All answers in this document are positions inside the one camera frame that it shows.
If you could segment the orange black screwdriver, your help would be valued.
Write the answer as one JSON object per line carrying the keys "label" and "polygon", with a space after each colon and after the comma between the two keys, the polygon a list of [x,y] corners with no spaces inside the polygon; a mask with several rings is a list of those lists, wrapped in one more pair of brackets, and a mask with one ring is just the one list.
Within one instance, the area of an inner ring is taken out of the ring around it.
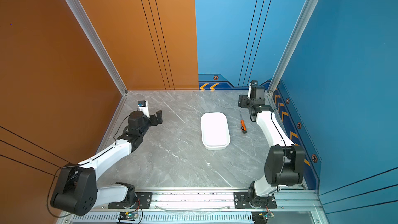
{"label": "orange black screwdriver", "polygon": [[247,133],[247,127],[245,125],[245,121],[243,119],[243,115],[242,115],[241,111],[239,111],[239,114],[240,114],[241,131],[242,131],[243,134],[246,134]]}

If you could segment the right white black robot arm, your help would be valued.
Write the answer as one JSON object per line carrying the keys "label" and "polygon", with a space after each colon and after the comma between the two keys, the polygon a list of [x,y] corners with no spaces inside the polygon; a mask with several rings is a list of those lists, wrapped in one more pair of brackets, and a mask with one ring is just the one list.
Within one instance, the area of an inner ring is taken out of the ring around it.
{"label": "right white black robot arm", "polygon": [[238,106],[249,111],[250,120],[263,131],[269,144],[264,165],[264,175],[248,188],[248,203],[253,208],[276,207],[274,193],[281,186],[295,186],[304,178],[305,151],[295,145],[279,125],[275,110],[266,103],[265,88],[256,80],[250,82],[247,95],[240,95]]}

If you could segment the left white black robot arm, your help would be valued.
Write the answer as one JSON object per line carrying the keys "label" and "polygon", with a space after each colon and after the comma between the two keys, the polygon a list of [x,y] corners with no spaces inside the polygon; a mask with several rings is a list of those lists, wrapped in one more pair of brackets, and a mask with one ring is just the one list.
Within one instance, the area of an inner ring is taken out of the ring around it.
{"label": "left white black robot arm", "polygon": [[127,121],[122,135],[112,145],[89,159],[78,164],[69,163],[58,170],[59,176],[53,180],[55,188],[47,197],[48,207],[77,216],[84,216],[94,207],[104,204],[137,207],[138,197],[133,185],[117,182],[113,186],[97,186],[103,173],[139,148],[150,127],[162,124],[162,111],[154,115],[133,111]]}

